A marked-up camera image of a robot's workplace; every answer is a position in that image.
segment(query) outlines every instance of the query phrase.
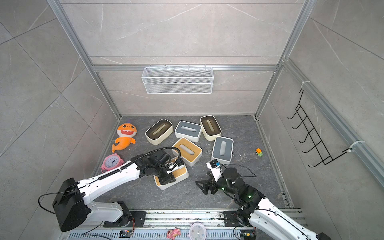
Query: cable tie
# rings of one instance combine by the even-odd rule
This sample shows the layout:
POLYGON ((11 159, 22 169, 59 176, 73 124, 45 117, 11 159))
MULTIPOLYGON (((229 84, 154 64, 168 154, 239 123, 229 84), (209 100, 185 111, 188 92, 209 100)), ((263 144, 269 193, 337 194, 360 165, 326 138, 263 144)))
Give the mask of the cable tie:
POLYGON ((311 81, 301 82, 301 87, 300 87, 300 88, 303 88, 304 83, 310 83, 310 82, 311 82, 311 81))
POLYGON ((356 141, 354 143, 351 144, 351 146, 349 147, 350 149, 347 150, 347 152, 352 152, 352 147, 356 144, 356 143, 359 143, 359 142, 365 142, 364 140, 359 140, 359 141, 356 141))

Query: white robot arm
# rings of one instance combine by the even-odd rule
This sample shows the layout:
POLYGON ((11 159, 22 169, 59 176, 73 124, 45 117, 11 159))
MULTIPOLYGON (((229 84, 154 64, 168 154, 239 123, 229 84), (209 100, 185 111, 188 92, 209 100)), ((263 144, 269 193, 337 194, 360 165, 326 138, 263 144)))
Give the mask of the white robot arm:
MULTIPOLYGON (((240 225, 254 226, 276 240, 330 240, 324 233, 316 234, 285 215, 261 192, 246 184, 235 168, 229 167, 222 171, 222 166, 216 159, 208 162, 210 179, 196 181, 196 184, 205 195, 209 190, 212 194, 223 190, 240 205, 236 211, 240 225)), ((124 202, 100 203, 94 202, 94 199, 145 175, 157 176, 162 185, 174 182, 172 172, 182 167, 184 162, 180 150, 164 147, 138 155, 119 168, 98 176, 78 182, 73 178, 64 181, 52 203, 60 229, 63 232, 69 231, 85 221, 105 221, 112 227, 127 225, 131 215, 124 202), (164 152, 165 149, 178 151, 179 157, 175 162, 164 152)))
POLYGON ((175 182, 172 172, 183 167, 180 150, 175 147, 163 147, 135 156, 119 168, 98 176, 78 182, 73 178, 64 181, 52 203, 60 229, 63 232, 69 231, 85 221, 104 221, 113 227, 127 225, 130 212, 124 202, 102 203, 94 202, 94 199, 123 183, 145 175, 157 176, 162 185, 175 182), (165 149, 178 151, 179 157, 175 162, 172 162, 165 149))
POLYGON ((324 233, 316 234, 280 211, 261 192, 246 184, 236 168, 222 171, 222 166, 216 159, 208 162, 210 179, 196 181, 196 184, 205 195, 209 190, 212 194, 223 190, 240 205, 236 211, 239 224, 254 226, 275 240, 330 240, 324 233))

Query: wire basket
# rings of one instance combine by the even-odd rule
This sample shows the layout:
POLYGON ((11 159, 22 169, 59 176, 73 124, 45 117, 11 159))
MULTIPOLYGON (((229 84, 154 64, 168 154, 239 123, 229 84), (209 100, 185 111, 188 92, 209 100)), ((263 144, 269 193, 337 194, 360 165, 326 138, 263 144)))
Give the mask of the wire basket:
POLYGON ((212 93, 212 67, 146 67, 141 76, 148 94, 212 93))

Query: black cable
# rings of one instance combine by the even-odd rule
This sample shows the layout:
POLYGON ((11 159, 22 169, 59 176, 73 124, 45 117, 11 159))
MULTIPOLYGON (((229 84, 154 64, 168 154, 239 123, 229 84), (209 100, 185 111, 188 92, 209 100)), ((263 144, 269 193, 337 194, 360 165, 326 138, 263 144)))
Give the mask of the black cable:
POLYGON ((233 228, 233 235, 234 235, 237 239, 239 239, 239 240, 241 240, 241 239, 238 238, 238 237, 236 236, 236 234, 235 234, 235 229, 236 229, 237 227, 240 227, 240 226, 245 226, 245 225, 240 224, 239 226, 235 226, 235 227, 233 228))
POLYGON ((253 175, 255 175, 255 177, 257 177, 256 174, 254 174, 249 168, 247 168, 247 167, 245 167, 245 166, 243 166, 243 165, 238 165, 238 164, 233 164, 233 163, 222 164, 222 165, 220 166, 220 169, 221 169, 222 166, 224 166, 224 167, 226 168, 226 165, 234 165, 234 166, 244 167, 244 168, 248 169, 253 175))
POLYGON ((306 238, 308 238, 308 236, 303 233, 300 229, 298 229, 295 225, 293 225, 290 221, 286 220, 283 216, 281 216, 280 214, 274 212, 274 211, 271 211, 271 210, 268 210, 268 209, 256 209, 256 210, 263 210, 263 211, 268 211, 268 212, 273 212, 275 215, 281 217, 282 219, 284 219, 286 222, 288 222, 289 224, 291 224, 294 228, 296 228, 299 232, 301 232, 301 234, 303 234, 306 238))
POLYGON ((177 153, 178 153, 179 155, 178 155, 178 157, 177 157, 176 162, 178 162, 178 161, 180 160, 180 158, 181 158, 181 152, 180 152, 180 149, 178 149, 177 147, 161 147, 161 148, 152 150, 152 151, 150 151, 150 152, 147 152, 147 153, 145 153, 145 154, 143 154, 143 155, 141 155, 141 156, 139 156, 139 157, 137 157, 137 158, 135 158, 135 159, 132 159, 129 163, 127 163, 126 165, 122 166, 121 168, 118 168, 118 169, 116 169, 116 170, 114 170, 114 171, 112 171, 112 172, 110 172, 110 173, 107 173, 107 174, 105 174, 105 175, 103 175, 103 176, 100 176, 98 179, 101 180, 101 179, 104 179, 104 178, 106 178, 106 177, 109 177, 109 176, 111 176, 111 175, 113 175, 113 174, 115 174, 115 173, 118 173, 118 172, 120 172, 121 170, 124 170, 124 169, 126 169, 127 167, 129 167, 130 165, 134 164, 137 160, 139 160, 139 159, 141 159, 141 158, 143 158, 143 157, 146 157, 146 156, 148 156, 148 155, 151 155, 151 154, 154 153, 154 152, 157 152, 157 151, 160 151, 160 150, 165 150, 165 149, 173 149, 173 150, 177 150, 177 153))
POLYGON ((173 169, 176 168, 176 166, 177 166, 177 165, 175 164, 175 165, 173 165, 172 169, 168 169, 168 168, 167 168, 167 170, 168 170, 168 171, 172 171, 173 169))
MULTIPOLYGON (((256 176, 244 176, 244 177, 256 177, 256 176)), ((238 178, 236 178, 236 179, 239 179, 239 178, 243 178, 243 177, 238 177, 238 178)), ((235 179, 235 180, 236 180, 235 179)))
POLYGON ((105 239, 112 240, 112 239, 110 239, 109 237, 104 237, 104 236, 102 236, 102 235, 98 235, 98 234, 87 234, 87 233, 89 233, 90 231, 93 231, 93 230, 95 230, 96 228, 98 228, 102 223, 103 223, 103 222, 101 222, 99 225, 97 225, 95 228, 89 230, 88 232, 82 233, 81 235, 84 235, 84 236, 103 237, 103 238, 105 238, 105 239))
POLYGON ((40 198, 41 198, 41 197, 44 197, 45 195, 51 195, 51 194, 61 194, 61 193, 72 192, 72 191, 79 190, 80 188, 83 188, 83 187, 85 187, 85 186, 86 186, 86 185, 84 185, 84 186, 82 186, 82 187, 79 187, 79 188, 76 188, 76 189, 68 190, 68 191, 65 191, 65 192, 51 192, 51 193, 43 194, 43 195, 41 195, 41 196, 37 199, 37 203, 39 204, 39 206, 40 206, 42 209, 46 210, 47 212, 50 212, 50 213, 52 213, 52 214, 56 214, 56 213, 54 213, 54 212, 52 212, 52 211, 49 211, 48 209, 44 208, 44 207, 41 205, 41 203, 40 203, 40 198))

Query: linear rail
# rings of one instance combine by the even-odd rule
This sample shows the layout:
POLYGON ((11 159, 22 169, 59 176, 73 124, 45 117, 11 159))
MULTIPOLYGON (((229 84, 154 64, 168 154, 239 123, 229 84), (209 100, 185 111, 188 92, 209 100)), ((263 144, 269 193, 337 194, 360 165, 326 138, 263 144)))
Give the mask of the linear rail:
MULTIPOLYGON (((207 239, 234 239, 233 227, 225 227, 224 225, 224 211, 236 211, 236 209, 151 209, 151 210, 138 210, 146 211, 146 218, 143 228, 135 228, 137 235, 133 235, 132 240, 162 240, 166 239, 164 233, 172 228, 179 228, 182 232, 182 239, 188 238, 187 233, 190 225, 194 222, 201 222, 207 229, 207 239)), ((306 227, 304 215, 301 209, 281 209, 290 218, 306 227)), ((61 240, 82 240, 89 238, 99 238, 92 236, 83 236, 85 233, 94 228, 94 225, 82 225, 69 233, 62 233, 61 240)), ((235 234, 239 236, 240 230, 250 229, 254 227, 237 227, 235 234)), ((98 227, 92 234, 103 235, 111 239, 119 239, 118 235, 121 230, 132 230, 132 228, 104 228, 98 227)))
POLYGON ((212 67, 215 71, 276 71, 277 65, 271 64, 253 64, 253 65, 93 65, 94 71, 143 71, 145 67, 212 67))

